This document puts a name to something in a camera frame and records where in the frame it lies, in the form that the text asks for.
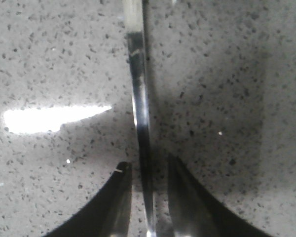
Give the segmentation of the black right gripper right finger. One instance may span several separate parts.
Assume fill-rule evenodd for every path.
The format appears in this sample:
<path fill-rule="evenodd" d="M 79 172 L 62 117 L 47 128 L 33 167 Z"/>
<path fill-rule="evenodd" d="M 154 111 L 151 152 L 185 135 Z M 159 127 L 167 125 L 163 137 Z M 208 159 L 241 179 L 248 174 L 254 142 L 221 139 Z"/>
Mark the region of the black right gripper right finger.
<path fill-rule="evenodd" d="M 176 237 L 265 237 L 212 196 L 184 163 L 168 156 L 168 207 Z"/>

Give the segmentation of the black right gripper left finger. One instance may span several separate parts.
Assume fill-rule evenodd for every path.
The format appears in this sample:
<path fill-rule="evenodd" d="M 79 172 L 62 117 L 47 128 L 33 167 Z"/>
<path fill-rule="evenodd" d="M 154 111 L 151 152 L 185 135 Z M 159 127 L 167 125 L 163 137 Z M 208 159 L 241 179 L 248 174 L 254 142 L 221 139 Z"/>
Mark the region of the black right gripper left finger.
<path fill-rule="evenodd" d="M 131 213 L 132 165 L 120 162 L 78 213 L 47 237 L 126 237 Z"/>

